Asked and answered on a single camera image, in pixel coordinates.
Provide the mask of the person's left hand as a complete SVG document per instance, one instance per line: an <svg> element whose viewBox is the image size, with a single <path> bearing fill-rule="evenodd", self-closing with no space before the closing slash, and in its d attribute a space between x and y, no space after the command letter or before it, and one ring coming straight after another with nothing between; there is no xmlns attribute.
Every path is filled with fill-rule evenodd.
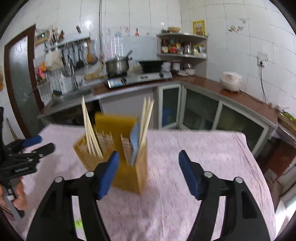
<svg viewBox="0 0 296 241"><path fill-rule="evenodd" d="M15 206L15 208L17 208L18 210L25 210L26 206L27 206L27 199L26 199L26 194L24 192L23 189L23 182L22 182L22 177L19 177L19 182L17 183L16 186L16 199L13 201L13 205ZM2 187L2 185L0 185L0 202L1 202L1 206L8 208L4 198L3 198L3 192L4 189Z"/></svg>

